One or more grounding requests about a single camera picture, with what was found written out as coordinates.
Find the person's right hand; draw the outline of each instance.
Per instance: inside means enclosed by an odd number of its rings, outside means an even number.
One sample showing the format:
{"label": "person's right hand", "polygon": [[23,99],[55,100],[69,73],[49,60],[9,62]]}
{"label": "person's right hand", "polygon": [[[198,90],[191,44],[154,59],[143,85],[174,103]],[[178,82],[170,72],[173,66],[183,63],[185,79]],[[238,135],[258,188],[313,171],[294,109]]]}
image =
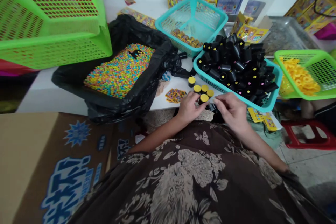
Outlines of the person's right hand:
{"label": "person's right hand", "polygon": [[221,94],[216,96],[213,102],[234,132],[250,128],[246,119],[246,105],[235,94],[232,92]]}

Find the green plastic basket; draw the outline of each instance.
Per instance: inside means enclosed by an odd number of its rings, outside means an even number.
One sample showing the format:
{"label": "green plastic basket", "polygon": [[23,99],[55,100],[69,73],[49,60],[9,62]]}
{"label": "green plastic basket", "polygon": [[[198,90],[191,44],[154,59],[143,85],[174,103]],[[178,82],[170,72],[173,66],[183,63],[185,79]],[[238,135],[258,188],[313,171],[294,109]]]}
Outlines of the green plastic basket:
{"label": "green plastic basket", "polygon": [[[311,77],[319,84],[321,91],[315,96],[305,95],[295,84],[291,75],[280,60],[299,59],[299,65],[304,67]],[[275,62],[282,69],[284,76],[279,94],[286,99],[303,98],[305,100],[322,100],[336,97],[336,61],[322,50],[284,50],[274,54]]]}
{"label": "green plastic basket", "polygon": [[33,69],[109,57],[103,0],[0,0],[0,58]]}

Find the white table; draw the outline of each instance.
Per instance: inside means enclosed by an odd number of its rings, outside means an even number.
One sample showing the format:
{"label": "white table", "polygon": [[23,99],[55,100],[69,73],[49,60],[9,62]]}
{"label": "white table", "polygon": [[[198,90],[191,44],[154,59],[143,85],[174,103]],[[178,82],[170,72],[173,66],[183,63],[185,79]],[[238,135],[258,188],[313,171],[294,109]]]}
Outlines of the white table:
{"label": "white table", "polygon": [[[105,0],[107,20],[109,22],[114,20],[117,17],[117,13],[124,7],[126,7],[124,0]],[[153,2],[138,2],[131,5],[130,8],[154,19],[157,19],[168,10],[166,3]],[[191,58],[182,60],[182,67],[187,71],[190,71],[192,68]],[[80,115],[88,114],[87,106],[82,98],[71,94],[52,83],[51,77],[56,69],[57,68],[50,68],[40,71],[16,111],[17,113],[65,112]],[[195,78],[198,85],[206,84],[197,75]],[[164,89],[163,93],[154,99],[150,110],[179,107],[180,104],[169,103],[166,101],[165,94],[171,88],[185,90],[187,92],[192,90],[192,88],[188,86],[187,79],[172,76],[169,85]],[[215,89],[214,91],[215,96],[221,94]]]}

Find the teal plastic basket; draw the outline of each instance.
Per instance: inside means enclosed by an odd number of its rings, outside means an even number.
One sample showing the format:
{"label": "teal plastic basket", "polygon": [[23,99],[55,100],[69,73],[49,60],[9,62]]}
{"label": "teal plastic basket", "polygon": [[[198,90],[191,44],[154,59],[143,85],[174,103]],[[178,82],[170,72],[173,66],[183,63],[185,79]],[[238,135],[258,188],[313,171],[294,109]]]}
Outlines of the teal plastic basket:
{"label": "teal plastic basket", "polygon": [[183,0],[176,4],[156,22],[156,28],[166,34],[174,46],[194,57],[202,47],[194,48],[170,33],[178,28],[189,37],[202,43],[212,41],[228,21],[228,16],[204,0]]}
{"label": "teal plastic basket", "polygon": [[[204,54],[204,51],[201,52],[197,56],[197,58],[194,60],[194,69],[199,74],[200,78],[206,83],[208,83],[210,86],[212,86],[213,88],[217,89],[219,92],[222,92],[222,93],[232,92],[231,89],[229,89],[228,87],[225,87],[222,83],[218,82],[217,80],[215,80],[214,78],[212,78],[211,76],[203,72],[201,69],[199,69],[196,62],[199,58],[203,56],[203,54]],[[275,74],[275,83],[280,87],[281,79],[282,79],[282,71],[280,67],[274,64],[273,62],[269,61],[268,59],[265,59],[265,61],[267,62],[267,66],[274,67],[273,73]],[[240,100],[246,103],[247,107],[255,108],[256,110],[259,110],[260,112],[263,112],[263,113],[270,112],[273,109],[274,104],[278,97],[278,93],[279,93],[279,89],[276,89],[273,92],[269,93],[268,96],[265,99],[263,99],[264,104],[260,107],[257,104],[254,104],[253,102],[245,99],[243,96],[234,92],[234,94],[238,96]]]}

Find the pink object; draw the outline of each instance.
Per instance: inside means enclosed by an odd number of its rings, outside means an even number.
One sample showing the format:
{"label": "pink object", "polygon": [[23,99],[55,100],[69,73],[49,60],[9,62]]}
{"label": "pink object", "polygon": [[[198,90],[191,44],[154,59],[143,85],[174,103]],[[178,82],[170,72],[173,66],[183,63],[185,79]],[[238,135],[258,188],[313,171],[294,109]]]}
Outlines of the pink object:
{"label": "pink object", "polygon": [[320,40],[336,40],[336,26],[334,23],[329,23],[314,35]]}

